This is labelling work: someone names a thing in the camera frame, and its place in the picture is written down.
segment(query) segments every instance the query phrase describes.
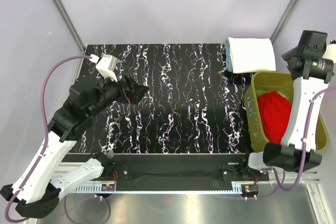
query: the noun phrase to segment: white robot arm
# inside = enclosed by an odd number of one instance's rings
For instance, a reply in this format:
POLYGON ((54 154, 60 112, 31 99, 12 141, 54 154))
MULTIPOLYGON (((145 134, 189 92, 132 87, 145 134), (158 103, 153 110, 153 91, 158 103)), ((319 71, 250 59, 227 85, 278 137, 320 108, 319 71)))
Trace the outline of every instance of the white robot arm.
POLYGON ((247 164, 249 168, 263 170, 276 166, 297 172, 302 154, 302 141, 306 143, 306 161, 303 170, 321 163, 322 156, 315 153, 315 131, 323 93, 314 100, 307 139, 303 140, 302 136, 311 99, 328 87, 333 76, 334 63, 331 58, 336 57, 336 44, 329 45, 327 49, 326 38, 326 33, 305 30, 299 45, 282 55, 294 79, 294 98, 289 123, 281 145, 268 143, 263 152, 251 153, 247 164), (322 56, 326 50, 328 55, 324 58, 322 56))
POLYGON ((116 63, 116 57, 104 55, 96 65, 99 73, 106 78, 102 86, 95 76, 90 75, 79 79, 70 87, 68 99, 48 124, 48 146, 44 155, 40 154, 44 148, 42 143, 19 180, 12 185, 3 186, 0 190, 0 194, 7 201, 19 191, 14 202, 17 203, 16 211, 22 217, 44 218, 56 208, 62 198, 81 184, 95 178, 106 179, 112 176, 114 153, 109 151, 107 154, 95 154, 80 167, 51 178, 64 156, 92 125, 94 116, 114 101, 138 104, 148 92, 148 87, 135 83, 130 76, 123 76, 118 80, 113 72, 116 63), (40 161, 25 186, 20 189, 38 158, 40 161))

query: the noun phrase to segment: white wall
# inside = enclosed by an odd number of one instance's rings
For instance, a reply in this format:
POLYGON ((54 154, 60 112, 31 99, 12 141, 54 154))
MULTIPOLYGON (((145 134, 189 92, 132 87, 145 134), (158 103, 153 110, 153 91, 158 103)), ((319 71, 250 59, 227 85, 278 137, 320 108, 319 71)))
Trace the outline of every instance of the white wall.
POLYGON ((62 0, 85 44, 268 38, 289 0, 62 0))
MULTIPOLYGON (((277 56, 277 69, 285 70, 286 63, 281 54, 295 47, 303 30, 317 30, 328 33, 329 39, 336 38, 336 4, 335 0, 300 0, 293 14, 274 44, 277 56)), ((333 77, 329 86, 336 86, 333 77)), ((327 93, 322 101, 321 113, 330 138, 328 149, 323 152, 322 164, 319 167, 324 193, 336 221, 336 92, 327 93)))
MULTIPOLYGON (((0 187, 14 183, 43 140, 39 94, 59 60, 79 49, 51 0, 0 0, 0 187)), ((77 62, 50 78, 48 119, 67 96, 77 62)), ((0 197, 0 223, 7 202, 0 197)))

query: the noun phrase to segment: folded white towel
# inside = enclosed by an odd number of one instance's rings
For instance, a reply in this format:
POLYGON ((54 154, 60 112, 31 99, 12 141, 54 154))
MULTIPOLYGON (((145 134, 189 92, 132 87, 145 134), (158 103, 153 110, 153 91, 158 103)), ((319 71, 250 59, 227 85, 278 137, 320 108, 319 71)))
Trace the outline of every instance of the folded white towel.
POLYGON ((225 42, 226 67, 233 73, 276 71, 275 56, 269 39, 234 39, 225 42))

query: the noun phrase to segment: red fabric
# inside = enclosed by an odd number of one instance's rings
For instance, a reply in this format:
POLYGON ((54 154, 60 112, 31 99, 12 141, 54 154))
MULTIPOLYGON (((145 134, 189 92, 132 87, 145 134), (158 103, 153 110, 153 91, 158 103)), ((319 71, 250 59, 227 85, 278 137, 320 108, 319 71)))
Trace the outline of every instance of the red fabric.
POLYGON ((258 106, 265 136, 270 142, 280 144, 289 122, 290 102, 272 91, 258 99, 258 106))

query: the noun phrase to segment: purple cable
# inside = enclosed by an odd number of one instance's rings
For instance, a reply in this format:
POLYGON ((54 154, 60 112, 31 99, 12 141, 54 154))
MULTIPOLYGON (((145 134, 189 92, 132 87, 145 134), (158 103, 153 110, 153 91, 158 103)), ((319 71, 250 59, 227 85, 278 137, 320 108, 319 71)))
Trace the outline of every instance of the purple cable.
MULTIPOLYGON (((309 108, 308 108, 308 113, 307 113, 307 117, 306 117, 306 122, 305 122, 305 127, 303 129, 303 139, 307 139, 308 136, 308 129, 309 129, 309 123, 310 123, 310 118, 311 118, 311 113, 313 111, 313 107, 314 107, 314 101, 317 99, 317 97, 319 97, 321 94, 326 93, 326 92, 330 92, 330 91, 335 91, 336 87, 330 87, 330 88, 326 88, 323 89, 319 92, 317 92, 314 97, 311 99, 310 104, 309 104, 309 108)), ((289 188, 284 188, 279 181, 279 176, 276 170, 274 170, 274 175, 275 175, 275 179, 279 185, 279 187, 284 190, 284 191, 292 191, 295 190, 300 182, 302 173, 303 173, 303 168, 305 166, 305 161, 306 161, 306 142, 302 142, 302 156, 301 156, 301 162, 300 162, 300 168, 298 171, 298 176, 295 179, 295 182, 292 186, 290 186, 289 188)))
MULTIPOLYGON (((268 198, 269 196, 272 196, 272 195, 274 195, 274 194, 276 194, 278 191, 279 191, 279 189, 280 189, 280 185, 282 186, 283 184, 284 184, 284 182, 285 182, 285 171, 284 171, 284 173, 283 173, 283 177, 282 177, 282 181, 281 182, 279 182, 279 187, 277 188, 277 189, 275 189, 273 192, 271 192, 270 194, 267 194, 267 195, 263 195, 263 196, 259 196, 259 197, 257 197, 257 199, 265 199, 265 198, 268 198)), ((221 197, 221 198, 225 198, 225 199, 238 199, 238 200, 245 200, 245 198, 243 198, 243 197, 228 197, 228 196, 223 196, 223 195, 220 195, 219 197, 221 197)))
MULTIPOLYGON (((106 213, 107 213, 107 210, 108 210, 108 208, 109 208, 109 206, 108 206, 109 203, 108 203, 108 201, 107 201, 105 198, 103 198, 103 199, 104 199, 104 203, 105 203, 105 210, 104 210, 104 213, 102 214, 102 216, 101 216, 98 220, 96 220, 96 221, 93 222, 92 224, 98 224, 98 223, 100 223, 100 222, 103 220, 103 218, 104 218, 104 216, 106 215, 106 213)), ((65 213, 65 215, 67 216, 68 220, 70 220, 73 224, 81 224, 81 223, 79 223, 79 222, 74 221, 74 220, 70 217, 69 212, 68 212, 68 210, 67 210, 67 196, 64 197, 64 213, 65 213)))
POLYGON ((47 86, 47 82, 51 76, 51 74, 63 63, 71 61, 71 60, 76 60, 76 59, 91 59, 91 56, 84 56, 84 55, 80 55, 80 56, 73 56, 73 57, 69 57, 67 59, 64 59, 62 61, 60 61, 59 63, 57 63, 56 65, 54 65, 50 71, 48 72, 47 76, 45 77, 43 84, 42 84, 42 89, 41 89, 41 95, 40 95, 40 102, 41 102, 41 112, 42 112, 42 120, 43 120, 43 125, 44 125, 44 145, 43 148, 40 152, 40 156, 37 157, 37 159, 35 160, 33 166, 31 167, 31 169, 29 170, 27 176, 23 179, 22 183, 19 186, 19 190, 16 191, 13 196, 10 198, 6 210, 5 210, 5 217, 6 220, 10 223, 20 223, 23 221, 28 220, 29 218, 23 218, 21 220, 14 220, 9 216, 9 209, 14 201, 14 199, 17 197, 17 195, 19 194, 19 192, 22 190, 22 188, 25 186, 25 184, 27 183, 27 181, 29 180, 30 176, 32 175, 32 173, 34 172, 36 166, 38 165, 38 163, 41 160, 41 156, 44 155, 44 153, 46 152, 47 146, 48 146, 48 122, 47 122, 47 115, 46 115, 46 109, 45 109, 45 104, 44 104, 44 93, 46 91, 46 86, 47 86))

